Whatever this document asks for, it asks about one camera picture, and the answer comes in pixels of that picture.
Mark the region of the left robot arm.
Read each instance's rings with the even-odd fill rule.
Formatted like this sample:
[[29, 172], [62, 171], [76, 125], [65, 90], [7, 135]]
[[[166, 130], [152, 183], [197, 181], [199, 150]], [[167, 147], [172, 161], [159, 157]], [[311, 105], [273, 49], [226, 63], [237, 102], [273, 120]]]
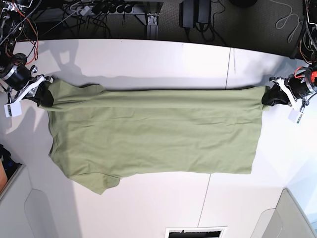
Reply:
[[287, 78], [271, 77], [273, 86], [262, 97], [265, 106], [282, 104], [302, 111], [317, 95], [317, 2], [303, 1], [303, 10], [304, 19], [297, 23], [303, 25], [298, 53], [307, 65], [296, 68]]

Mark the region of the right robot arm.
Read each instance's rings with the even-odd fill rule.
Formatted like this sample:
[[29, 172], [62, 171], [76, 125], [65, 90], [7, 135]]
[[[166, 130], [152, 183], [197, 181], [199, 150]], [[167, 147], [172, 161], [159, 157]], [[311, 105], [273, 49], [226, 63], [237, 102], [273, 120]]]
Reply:
[[32, 15], [41, 3], [40, 0], [0, 2], [0, 86], [9, 104], [18, 99], [31, 100], [42, 107], [52, 107], [54, 103], [49, 90], [53, 79], [35, 76], [38, 69], [30, 66], [39, 55], [39, 32]]

